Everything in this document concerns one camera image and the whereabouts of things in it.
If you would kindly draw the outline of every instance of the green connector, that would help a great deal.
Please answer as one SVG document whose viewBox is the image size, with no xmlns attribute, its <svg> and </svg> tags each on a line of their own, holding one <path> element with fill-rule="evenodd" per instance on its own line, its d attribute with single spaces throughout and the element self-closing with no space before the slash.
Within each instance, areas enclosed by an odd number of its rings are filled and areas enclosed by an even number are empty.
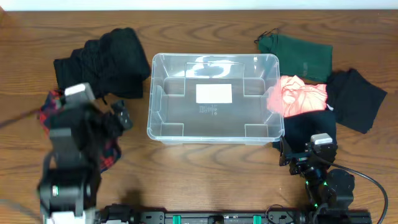
<svg viewBox="0 0 398 224">
<path fill-rule="evenodd" d="M 253 216 L 253 224 L 261 224 L 261 216 L 260 215 Z"/>
<path fill-rule="evenodd" d="M 181 224 L 181 216 L 173 215 L 173 224 Z"/>
</svg>

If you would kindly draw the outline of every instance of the white label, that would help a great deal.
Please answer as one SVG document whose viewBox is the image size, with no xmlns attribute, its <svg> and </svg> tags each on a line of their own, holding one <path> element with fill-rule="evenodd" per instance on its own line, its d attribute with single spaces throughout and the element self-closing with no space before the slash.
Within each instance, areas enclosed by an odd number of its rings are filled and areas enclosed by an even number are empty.
<svg viewBox="0 0 398 224">
<path fill-rule="evenodd" d="M 232 85 L 197 84 L 197 103 L 232 103 Z"/>
</svg>

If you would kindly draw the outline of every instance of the wood grain surface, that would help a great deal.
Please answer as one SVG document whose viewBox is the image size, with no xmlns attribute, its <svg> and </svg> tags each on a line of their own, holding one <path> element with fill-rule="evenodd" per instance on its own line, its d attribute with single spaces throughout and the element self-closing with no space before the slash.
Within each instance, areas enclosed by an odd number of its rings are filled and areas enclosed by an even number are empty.
<svg viewBox="0 0 398 224">
<path fill-rule="evenodd" d="M 333 45 L 333 69 L 358 69 L 388 91 L 374 127 L 337 125 L 336 162 L 374 177 L 390 199 L 385 223 L 398 222 L 398 11 L 7 12 L 0 25 L 0 121 L 38 108 L 57 86 L 53 60 L 117 27 L 134 28 L 149 61 L 159 52 L 258 53 L 253 40 L 279 27 L 296 38 Z M 167 210 L 265 210 L 307 203 L 304 180 L 279 167 L 268 144 L 166 146 L 147 137 L 150 80 L 143 99 L 127 100 L 134 127 L 123 158 L 102 175 L 98 208 L 112 203 Z M 109 96 L 112 102 L 116 97 Z M 0 198 L 39 214 L 35 190 L 51 144 L 35 116 L 0 129 Z M 356 177 L 351 208 L 382 212 L 380 190 Z M 33 219 L 0 205 L 0 223 Z"/>
</svg>

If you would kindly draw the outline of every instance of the black garment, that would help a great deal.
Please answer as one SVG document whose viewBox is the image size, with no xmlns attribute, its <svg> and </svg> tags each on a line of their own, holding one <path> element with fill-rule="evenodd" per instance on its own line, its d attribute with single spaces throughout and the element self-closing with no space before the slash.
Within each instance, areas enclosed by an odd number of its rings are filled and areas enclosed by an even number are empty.
<svg viewBox="0 0 398 224">
<path fill-rule="evenodd" d="M 59 89 L 88 82 L 97 98 L 108 93 L 141 98 L 142 81 L 150 75 L 144 49 L 131 28 L 87 41 L 70 58 L 54 60 L 54 67 Z"/>
<path fill-rule="evenodd" d="M 327 133 L 336 141 L 336 120 L 332 111 L 312 111 L 284 118 L 285 139 L 294 152 L 303 152 L 305 143 L 311 141 L 314 134 Z M 273 144 L 280 149 L 279 142 Z"/>
<path fill-rule="evenodd" d="M 327 103 L 337 123 L 365 134 L 373 126 L 387 92 L 370 84 L 355 69 L 333 73 L 327 82 Z"/>
</svg>

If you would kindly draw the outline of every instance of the clear plastic storage bin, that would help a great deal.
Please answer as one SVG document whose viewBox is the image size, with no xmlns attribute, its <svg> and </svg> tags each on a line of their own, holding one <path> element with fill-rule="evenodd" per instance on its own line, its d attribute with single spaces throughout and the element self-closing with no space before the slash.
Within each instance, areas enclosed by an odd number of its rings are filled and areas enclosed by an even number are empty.
<svg viewBox="0 0 398 224">
<path fill-rule="evenodd" d="M 278 141 L 283 117 L 267 109 L 278 80 L 272 54 L 157 54 L 148 136 L 166 144 Z"/>
</svg>

